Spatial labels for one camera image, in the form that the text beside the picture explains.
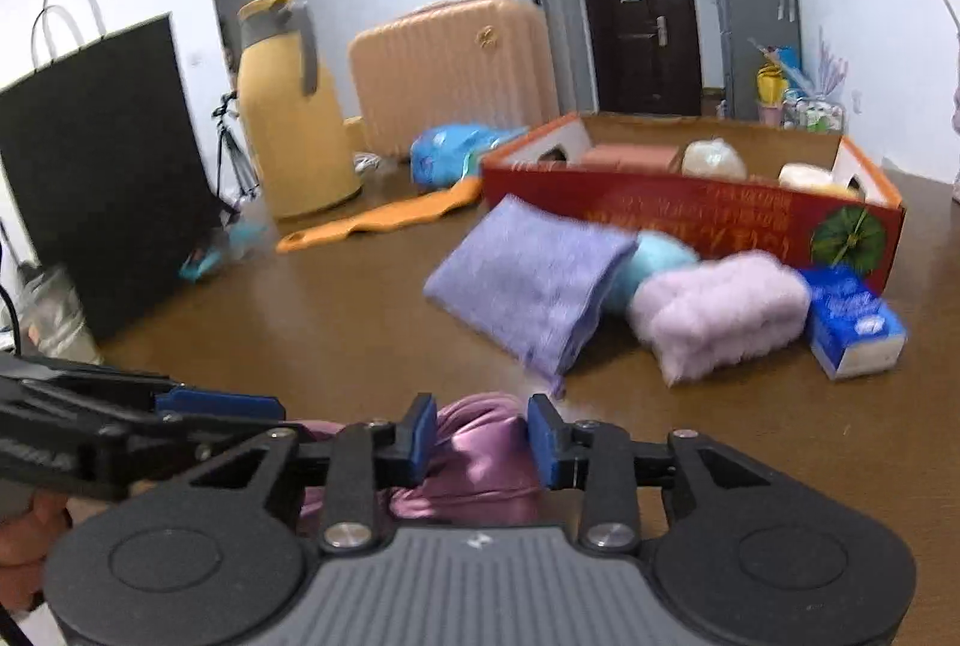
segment blue and white box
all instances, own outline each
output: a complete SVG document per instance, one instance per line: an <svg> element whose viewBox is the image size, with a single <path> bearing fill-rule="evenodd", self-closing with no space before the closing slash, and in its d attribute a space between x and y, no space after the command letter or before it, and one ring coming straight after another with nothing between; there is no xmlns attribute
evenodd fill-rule
<svg viewBox="0 0 960 646"><path fill-rule="evenodd" d="M853 378L896 365L906 329L886 302L850 268L800 272L810 286L810 348L830 378Z"/></svg>

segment human hand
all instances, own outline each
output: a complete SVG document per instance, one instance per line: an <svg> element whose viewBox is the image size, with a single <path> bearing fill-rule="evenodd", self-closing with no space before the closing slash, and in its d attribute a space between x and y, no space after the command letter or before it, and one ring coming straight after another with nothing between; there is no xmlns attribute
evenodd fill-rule
<svg viewBox="0 0 960 646"><path fill-rule="evenodd" d="M66 495L37 491L30 510L0 523L0 604L29 609L43 582L43 561L68 529Z"/></svg>

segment tripod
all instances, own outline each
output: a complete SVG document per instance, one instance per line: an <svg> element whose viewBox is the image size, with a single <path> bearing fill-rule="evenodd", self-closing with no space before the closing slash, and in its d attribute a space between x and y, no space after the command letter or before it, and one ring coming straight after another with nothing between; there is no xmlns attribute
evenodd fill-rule
<svg viewBox="0 0 960 646"><path fill-rule="evenodd" d="M244 154L243 149L237 142L236 137L233 136L233 132L226 122L227 115L234 121L237 119L237 112L229 107L229 104L235 101L236 98L236 91L224 94L220 98L220 106L213 111L211 117L217 119L217 197L220 197L223 180L224 151L227 151L230 165L233 167L233 174L237 179L237 185L240 187L240 197L237 202L243 202L243 200L256 199L256 191L260 187L260 178L256 176L256 170L253 168L253 165L251 165L250 159L247 158L247 154Z"/></svg>

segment wooden tabletop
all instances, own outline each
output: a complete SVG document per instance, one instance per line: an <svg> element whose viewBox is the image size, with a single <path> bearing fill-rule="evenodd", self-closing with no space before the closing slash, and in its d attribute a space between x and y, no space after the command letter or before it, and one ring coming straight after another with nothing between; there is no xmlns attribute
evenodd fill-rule
<svg viewBox="0 0 960 646"><path fill-rule="evenodd" d="M907 216L885 296L910 339L894 371L832 383L798 342L671 390L626 324L609 320L566 379L560 411L616 422L637 440L699 429L877 517L907 541L919 568L896 643L957 644L960 205L942 184L895 182ZM381 171L325 219L412 194L405 173ZM265 250L184 290L112 341L107 360L276 395L291 417L344 422L400 417L423 390L440 403L489 390L526 397L544 382L421 296L480 216L465 211L282 257ZM650 533L664 528L658 502L641 498Z"/></svg>

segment red cardboard box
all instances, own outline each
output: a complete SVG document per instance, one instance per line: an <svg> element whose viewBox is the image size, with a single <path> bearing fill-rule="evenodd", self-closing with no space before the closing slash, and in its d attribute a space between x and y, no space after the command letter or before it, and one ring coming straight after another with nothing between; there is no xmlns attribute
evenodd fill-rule
<svg viewBox="0 0 960 646"><path fill-rule="evenodd" d="M749 182L576 163L598 144L685 149L716 137L740 154ZM853 181L866 201L781 188L779 172L796 162L832 168L837 184ZM658 229L704 259L760 248L798 269L849 264L877 293L886 286L904 226L904 205L894 184L851 140L832 134L714 118L572 114L491 151L481 168L491 207L512 194L559 216L636 231Z"/></svg>

